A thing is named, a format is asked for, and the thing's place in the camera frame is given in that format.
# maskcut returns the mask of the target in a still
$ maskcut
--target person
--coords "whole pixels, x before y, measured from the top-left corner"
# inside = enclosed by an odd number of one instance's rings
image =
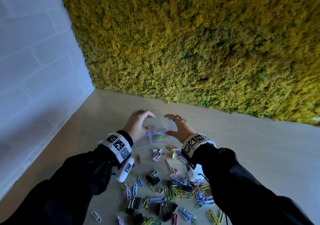
[[[148,131],[142,127],[144,119],[154,117],[150,111],[138,110],[115,135],[132,144]],[[178,129],[166,134],[182,144],[198,134],[181,116],[166,114],[165,117],[174,120]],[[215,203],[233,225],[313,224],[292,199],[264,187],[238,162],[234,151],[216,148],[208,141],[198,146],[191,160],[202,165]],[[83,224],[92,197],[106,190],[112,168],[118,164],[104,144],[99,144],[94,151],[67,158],[49,180],[40,182],[29,192],[2,224]]]

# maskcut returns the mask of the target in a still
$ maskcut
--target yellow-green moss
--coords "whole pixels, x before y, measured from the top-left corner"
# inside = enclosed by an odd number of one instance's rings
[[[320,0],[63,0],[98,88],[317,124]]]

